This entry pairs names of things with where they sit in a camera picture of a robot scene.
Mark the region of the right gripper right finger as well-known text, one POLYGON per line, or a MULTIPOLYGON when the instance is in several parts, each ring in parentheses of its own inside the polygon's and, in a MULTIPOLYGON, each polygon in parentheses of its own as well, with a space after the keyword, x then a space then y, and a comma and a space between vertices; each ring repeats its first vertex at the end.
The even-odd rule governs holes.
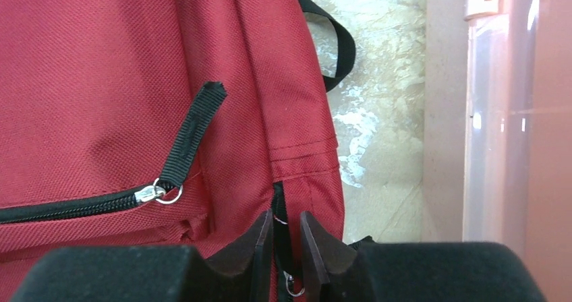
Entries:
POLYGON ((300 215, 308 301, 545 301, 525 264, 493 242, 375 243, 357 249, 300 215))

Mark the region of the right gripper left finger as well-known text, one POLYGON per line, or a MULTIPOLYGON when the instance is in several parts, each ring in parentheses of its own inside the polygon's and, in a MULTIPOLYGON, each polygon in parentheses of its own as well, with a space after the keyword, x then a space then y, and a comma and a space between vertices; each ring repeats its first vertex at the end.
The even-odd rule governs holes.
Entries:
POLYGON ((66 247, 26 275, 12 301, 268 301, 273 214, 204 259, 194 246, 66 247))

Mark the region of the red backpack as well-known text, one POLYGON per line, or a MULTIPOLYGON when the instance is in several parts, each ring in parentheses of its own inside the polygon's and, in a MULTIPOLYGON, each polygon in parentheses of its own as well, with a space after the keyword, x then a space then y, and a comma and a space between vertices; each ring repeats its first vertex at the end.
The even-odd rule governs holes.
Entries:
POLYGON ((206 259, 273 214, 268 301, 304 301, 300 219, 344 202, 311 0, 1 0, 1 300, 66 247, 206 259))

